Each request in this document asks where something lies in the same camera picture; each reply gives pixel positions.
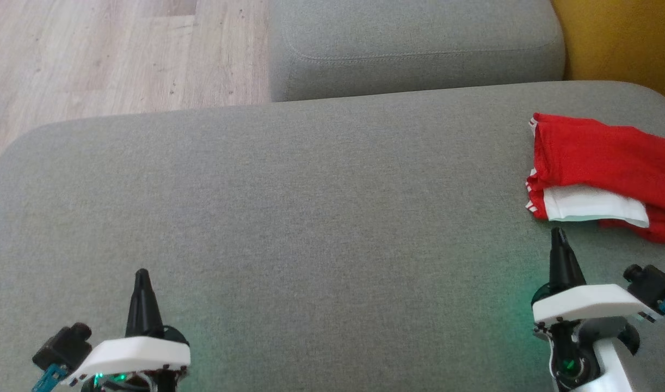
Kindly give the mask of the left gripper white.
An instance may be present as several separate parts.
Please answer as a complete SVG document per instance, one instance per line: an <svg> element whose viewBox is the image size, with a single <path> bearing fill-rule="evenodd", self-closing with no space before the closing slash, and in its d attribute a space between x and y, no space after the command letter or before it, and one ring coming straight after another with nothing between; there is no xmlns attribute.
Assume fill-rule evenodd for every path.
<svg viewBox="0 0 665 392"><path fill-rule="evenodd" d="M134 274L125 337L91 350L66 378L82 392L176 392L192 364L190 346L163 339L164 324L148 270Z"/></svg>

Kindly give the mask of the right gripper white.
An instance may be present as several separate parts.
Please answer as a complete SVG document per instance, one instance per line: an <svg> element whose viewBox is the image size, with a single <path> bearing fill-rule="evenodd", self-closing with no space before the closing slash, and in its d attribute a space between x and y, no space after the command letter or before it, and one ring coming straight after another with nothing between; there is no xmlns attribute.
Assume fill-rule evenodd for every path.
<svg viewBox="0 0 665 392"><path fill-rule="evenodd" d="M552 228L550 293L532 304L533 333L548 342L554 390L650 390L634 362L641 338L628 318L660 315L616 284L586 285L564 229Z"/></svg>

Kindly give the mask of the red white numbered jersey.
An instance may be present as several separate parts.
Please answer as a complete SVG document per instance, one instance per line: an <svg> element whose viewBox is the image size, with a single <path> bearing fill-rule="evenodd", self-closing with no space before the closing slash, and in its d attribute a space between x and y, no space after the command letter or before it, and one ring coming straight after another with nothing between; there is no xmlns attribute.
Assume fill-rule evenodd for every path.
<svg viewBox="0 0 665 392"><path fill-rule="evenodd" d="M534 113L527 210L564 222L621 220L649 227L645 206L665 210L665 137L632 126Z"/></svg>

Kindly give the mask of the large grey chaise cushion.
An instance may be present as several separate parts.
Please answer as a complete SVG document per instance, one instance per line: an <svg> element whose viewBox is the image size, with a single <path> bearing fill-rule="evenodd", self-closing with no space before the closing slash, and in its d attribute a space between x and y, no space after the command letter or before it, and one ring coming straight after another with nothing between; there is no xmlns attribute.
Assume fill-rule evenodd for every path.
<svg viewBox="0 0 665 392"><path fill-rule="evenodd" d="M552 392L531 298L534 112L665 137L665 97L546 82L57 122L0 157L0 392L63 326L124 335L134 273L180 392Z"/></svg>

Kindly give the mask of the wide yellow back cushion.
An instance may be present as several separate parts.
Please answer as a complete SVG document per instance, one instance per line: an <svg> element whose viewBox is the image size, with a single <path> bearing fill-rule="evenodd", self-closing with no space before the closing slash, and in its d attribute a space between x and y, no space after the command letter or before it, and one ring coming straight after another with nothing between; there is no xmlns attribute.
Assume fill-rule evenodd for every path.
<svg viewBox="0 0 665 392"><path fill-rule="evenodd" d="M567 80L622 81L665 96L665 0L551 0Z"/></svg>

